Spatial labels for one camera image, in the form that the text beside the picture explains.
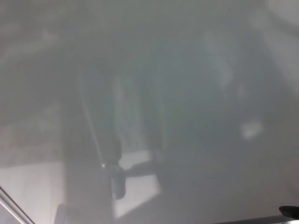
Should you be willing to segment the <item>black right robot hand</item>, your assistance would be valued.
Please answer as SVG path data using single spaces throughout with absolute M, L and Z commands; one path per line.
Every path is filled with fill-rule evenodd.
M 280 206 L 279 211 L 285 217 L 292 218 L 294 220 L 299 219 L 299 206 Z

